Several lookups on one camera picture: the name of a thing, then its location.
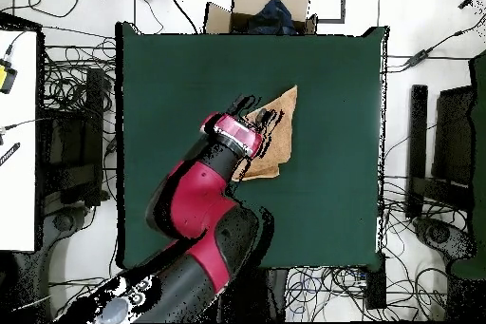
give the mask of white cable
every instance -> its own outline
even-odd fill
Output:
[[[29,303],[27,305],[20,306],[19,308],[13,309],[12,312],[20,311],[21,309],[26,309],[26,308],[28,308],[30,306],[36,305],[37,303],[44,302],[45,300],[48,300],[51,296],[52,295],[49,295],[49,296],[43,297],[41,299],[35,300],[32,303]]]

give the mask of cloth fold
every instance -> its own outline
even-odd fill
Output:
[[[292,150],[292,117],[297,103],[297,86],[289,89],[274,101],[264,105],[252,113],[249,113],[245,119],[254,122],[258,112],[265,108],[266,110],[275,110],[277,117],[267,128],[267,134],[264,136],[263,145],[269,143],[267,151],[263,157],[256,157],[252,160],[250,168],[245,173],[242,181],[252,179],[271,179],[280,174],[278,165],[288,162]],[[239,177],[246,162],[242,162],[235,169],[232,180],[239,181]]]

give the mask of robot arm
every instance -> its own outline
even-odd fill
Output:
[[[258,234],[258,218],[225,197],[234,170],[258,155],[271,112],[256,125],[236,115],[249,98],[203,123],[203,136],[157,188],[148,225],[175,241],[140,267],[78,299],[57,321],[94,324],[192,322],[238,274]]]

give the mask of white floor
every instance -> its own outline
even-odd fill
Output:
[[[66,13],[75,0],[42,0],[39,9],[58,14]],[[212,1],[229,9],[232,0],[178,0],[198,29],[202,29],[205,4]],[[346,0],[346,22],[342,25],[319,25],[320,34],[352,34],[361,35],[374,26],[389,26],[388,54],[403,58],[390,57],[388,65],[399,66],[406,61],[406,56],[412,56],[422,48],[429,48],[444,37],[459,29],[467,29],[474,25],[482,15],[485,0],[477,0],[464,10],[458,9],[462,0]],[[15,5],[24,6],[28,0],[15,0]],[[1,8],[10,7],[11,0],[0,0]],[[313,9],[326,14],[321,18],[335,17],[339,6],[335,0],[311,0]],[[178,11],[171,0],[151,0],[150,6],[158,20],[154,18],[149,6],[143,0],[80,0],[79,5],[66,18],[55,18],[32,9],[16,10],[15,15],[39,22],[44,26],[64,29],[88,31],[101,36],[114,36],[114,25],[117,21],[135,23],[143,33],[156,33],[163,25],[167,33],[191,33],[192,27]],[[436,100],[440,92],[447,88],[466,86],[470,84],[468,63],[463,58],[471,58],[486,49],[486,27],[483,25],[462,36],[452,38],[431,53],[434,57],[455,57],[462,60],[429,59],[422,64],[406,70],[403,73],[388,75],[387,110],[386,110],[386,146],[385,150],[407,136],[408,101],[411,85],[423,84],[429,87],[428,123],[435,122]],[[76,45],[96,46],[103,38],[85,36],[78,33],[45,29],[46,45]],[[53,58],[64,58],[64,51],[52,51]],[[114,122],[114,115],[106,115]],[[107,124],[105,129],[112,129]],[[434,129],[429,130],[429,155],[427,173],[433,156]],[[406,143],[398,146],[386,159],[385,175],[403,176],[405,174]],[[114,167],[115,157],[108,158],[106,167]],[[403,187],[403,180],[387,180]],[[115,179],[110,181],[112,191],[115,190]],[[400,213],[394,215],[401,219]],[[74,237],[65,239],[57,245],[50,265],[51,281],[66,281],[70,279],[86,279],[92,276],[108,277],[109,263],[116,239],[116,203],[113,200],[103,203],[96,213],[93,224]],[[388,235],[388,248],[400,257],[406,265],[411,279],[426,267],[435,266],[443,269],[439,254],[421,245],[414,235],[404,230],[400,235]],[[386,263],[390,285],[405,278],[405,271],[399,260],[391,258]],[[321,273],[309,272],[313,276]],[[294,275],[292,279],[303,281]],[[315,289],[314,281],[307,280],[305,286]],[[445,279],[438,273],[429,272],[423,275],[420,284],[427,291],[445,292]],[[301,292],[302,283],[294,285],[297,293]],[[68,298],[78,292],[80,287],[55,287],[52,292],[53,311],[63,306]],[[409,295],[392,294],[392,292],[412,292],[413,288],[407,282],[391,285],[388,300],[404,299]],[[317,296],[317,305],[308,302],[313,294],[304,291],[288,310],[288,319],[307,321],[316,314],[316,321],[348,321],[362,320],[362,313],[349,297],[339,294],[322,292]],[[412,297],[400,305],[417,308],[417,300]],[[433,307],[433,318],[443,314]],[[394,308],[394,312],[404,319],[412,319],[416,309]],[[369,312],[379,318],[376,311]]]

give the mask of dark blue bag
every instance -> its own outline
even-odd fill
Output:
[[[292,16],[280,0],[269,3],[248,20],[248,34],[298,34],[293,26]]]

